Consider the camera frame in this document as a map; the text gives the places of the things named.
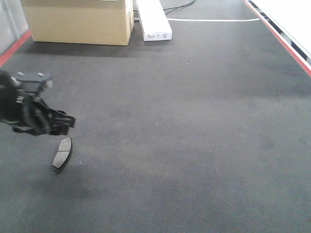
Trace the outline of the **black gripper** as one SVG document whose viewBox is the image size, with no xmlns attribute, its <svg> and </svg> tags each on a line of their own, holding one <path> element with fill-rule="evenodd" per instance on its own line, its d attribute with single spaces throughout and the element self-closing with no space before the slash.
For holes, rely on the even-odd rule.
<svg viewBox="0 0 311 233">
<path fill-rule="evenodd" d="M 16 133 L 34 136 L 68 135 L 75 118 L 50 108 L 40 93 L 52 86 L 52 76 L 41 72 L 12 75 L 0 71 L 0 121 Z"/>
</svg>

